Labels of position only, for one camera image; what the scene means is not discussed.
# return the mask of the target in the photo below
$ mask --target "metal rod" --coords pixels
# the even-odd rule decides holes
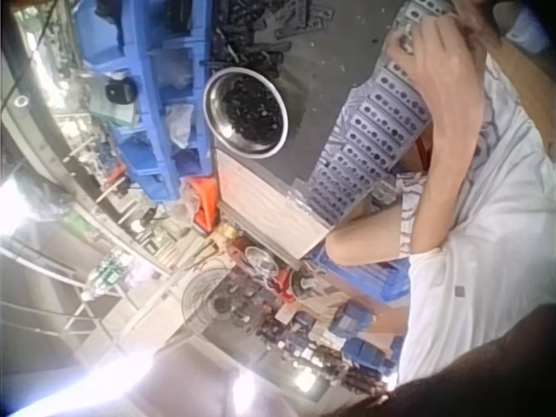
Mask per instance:
[[[123,288],[120,284],[116,283],[114,284],[114,288],[116,289],[116,292],[123,298],[125,299],[129,304],[131,304],[131,307],[135,310],[135,311],[139,311],[139,307],[133,302],[133,300],[131,300],[131,297],[129,297],[129,295],[123,291]]]
[[[77,288],[74,288],[74,289],[75,289],[75,291],[76,291],[77,296],[79,296],[79,290],[78,290]],[[85,311],[87,312],[87,314],[88,314],[90,317],[93,317],[93,316],[94,316],[93,310],[89,307],[89,304],[87,304],[86,301],[83,301],[83,303],[81,304],[81,306],[82,306],[83,308],[85,308]],[[117,348],[120,352],[122,352],[123,354],[126,353],[125,350],[123,349],[122,345],[120,345],[120,343],[118,343],[118,341],[116,341],[116,340],[114,339],[114,337],[113,337],[112,334],[108,331],[108,329],[106,328],[106,326],[104,326],[104,323],[103,323],[102,320],[100,320],[100,319],[95,319],[95,324],[96,324],[96,326],[97,326],[98,328],[100,328],[100,329],[103,331],[103,333],[106,335],[106,337],[108,337],[108,338],[110,339],[112,345],[116,345],[116,348]]]
[[[63,265],[59,261],[55,261],[55,260],[49,258],[48,256],[45,256],[40,251],[31,248],[27,244],[21,242],[16,237],[13,237],[13,236],[10,237],[10,242],[8,243],[7,246],[9,246],[10,248],[12,248],[12,246],[17,246],[17,248],[14,248],[14,249],[15,249],[15,252],[17,252],[18,254],[26,255],[25,253],[28,252],[30,255],[34,255],[36,258],[39,258],[40,261],[44,261],[44,262],[48,263],[50,266],[52,266],[56,269],[59,269],[59,270],[65,272],[68,275],[75,275],[76,274],[76,271],[73,268],[70,268],[66,265]]]
[[[107,189],[104,190],[104,192],[102,194],[100,194],[98,196],[98,198],[95,200],[96,203],[101,202],[102,200],[104,200],[104,198],[106,197],[106,195],[110,194],[112,191],[114,191],[118,185],[120,185],[122,182],[124,182],[126,180],[127,176],[123,175],[122,178],[120,178],[118,181],[114,182],[112,185],[110,185]]]
[[[138,200],[136,200],[136,201],[137,201],[137,204],[130,211],[128,211],[125,215],[123,215],[120,220],[118,220],[118,224],[122,224],[123,222],[125,222],[128,217],[130,217],[133,213],[135,213],[137,211],[137,209],[139,209],[139,207],[141,207],[141,203]]]
[[[77,152],[79,152],[81,149],[83,149],[84,147],[86,147],[88,144],[90,144],[91,142],[94,142],[96,139],[96,136],[92,136],[89,139],[87,139],[85,142],[82,142],[77,148],[73,149],[71,152],[68,153],[68,156],[66,156],[65,158],[62,159],[63,163],[66,163],[67,161],[70,160],[70,158],[75,155]]]
[[[71,278],[68,278],[66,276],[57,274],[56,272],[50,271],[47,268],[39,267],[35,263],[33,263],[31,261],[28,261],[28,260],[22,258],[21,256],[18,256],[16,254],[14,254],[13,252],[9,251],[6,248],[0,247],[0,254],[6,256],[7,258],[10,258],[11,260],[19,263],[20,265],[23,265],[24,267],[27,267],[29,269],[37,271],[38,273],[46,275],[49,278],[52,278],[52,279],[55,279],[57,281],[63,282],[64,284],[73,285],[74,287],[85,288],[85,284],[83,284],[82,282],[72,280]],[[115,297],[119,298],[118,294],[112,293],[112,292],[107,292],[106,295],[111,295],[111,296],[115,296]]]
[[[63,337],[66,334],[93,334],[93,333],[95,333],[94,331],[89,331],[89,330],[87,330],[87,331],[78,330],[78,331],[67,332],[67,333],[62,334],[60,332],[54,332],[52,330],[44,330],[42,328],[32,328],[30,326],[23,326],[21,324],[12,323],[11,321],[6,321],[4,319],[0,319],[0,323],[5,324],[6,326],[10,326],[11,328],[20,328],[22,330],[27,330],[28,332],[46,334],[47,336],[54,336],[54,337]]]
[[[2,301],[2,300],[0,300],[0,304],[3,305],[3,306],[9,307],[9,308],[14,308],[15,310],[28,311],[30,313],[37,313],[37,314],[43,314],[43,315],[55,315],[55,316],[59,316],[59,317],[69,317],[70,319],[73,319],[73,320],[93,321],[94,319],[97,318],[97,317],[80,317],[79,315],[58,313],[57,311],[49,311],[49,310],[41,310],[41,309],[38,309],[38,308],[25,307],[25,306],[12,304],[11,302]]]
[[[83,304],[83,301],[81,301],[81,304],[79,305],[79,307],[77,308],[76,312],[73,314],[74,316],[78,316],[81,314],[81,312],[85,309],[85,306]],[[70,330],[71,325],[74,323],[76,319],[74,319],[73,317],[70,318],[68,320],[68,322],[66,323],[66,325],[63,327],[63,331],[67,332],[68,330]]]

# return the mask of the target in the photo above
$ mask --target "red object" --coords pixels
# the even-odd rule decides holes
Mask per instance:
[[[201,207],[195,214],[195,222],[201,228],[210,232],[215,228],[218,215],[218,183],[213,176],[204,178],[188,178],[189,185],[195,190],[201,200]]]
[[[112,185],[114,182],[116,182],[120,175],[125,174],[126,171],[127,169],[125,168],[125,165],[120,162],[118,166],[115,167],[112,172],[110,172],[110,175],[106,177],[106,179],[104,180],[104,184],[107,186]]]
[[[290,287],[289,275],[291,272],[290,268],[282,269],[273,279],[272,284],[269,284],[278,297],[287,304],[295,302],[294,293],[292,293],[292,288]]]

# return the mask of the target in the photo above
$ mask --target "orange object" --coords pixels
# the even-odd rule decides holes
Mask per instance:
[[[128,169],[125,168],[123,163],[118,163],[117,167],[115,167],[114,170],[110,172],[110,175],[106,177],[104,184],[107,186],[112,185],[118,178],[120,178],[120,175],[125,174],[127,170]]]
[[[195,214],[195,222],[206,232],[215,228],[218,214],[218,183],[213,176],[188,178],[188,183],[201,200],[201,207]]]

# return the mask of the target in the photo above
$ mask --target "plastic bag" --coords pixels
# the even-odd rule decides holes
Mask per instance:
[[[193,65],[186,51],[164,50],[154,55],[160,87],[186,89],[193,81]]]
[[[181,149],[186,149],[189,143],[192,115],[191,104],[175,104],[166,107],[166,125],[170,139]]]
[[[184,227],[190,228],[193,225],[195,214],[201,207],[199,196],[186,181],[180,188],[181,200],[175,203],[166,203],[166,209],[170,217],[181,223]]]

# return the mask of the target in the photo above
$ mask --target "black cable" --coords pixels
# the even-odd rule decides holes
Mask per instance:
[[[16,78],[16,80],[14,81],[14,85],[11,86],[10,91],[8,91],[8,94],[6,95],[6,98],[2,101],[2,107],[0,107],[0,115],[6,109],[6,106],[8,105],[11,96],[14,94],[14,91],[16,91],[16,88],[19,86],[19,83],[21,82],[21,80],[23,80],[25,74],[27,74],[27,70],[29,69],[31,63],[33,62],[33,55],[35,54],[35,52],[38,51],[38,47],[41,45],[41,42],[43,41],[44,35],[46,34],[46,30],[48,29],[50,24],[50,20],[52,19],[52,15],[54,14],[54,9],[58,5],[58,1],[59,0],[54,0],[54,3],[50,6],[49,13],[46,16],[46,21],[44,22],[43,28],[41,30],[41,34],[39,35],[36,41],[36,48],[35,50],[31,51],[29,56],[27,56],[27,63],[25,63],[23,71],[21,71],[19,76]]]

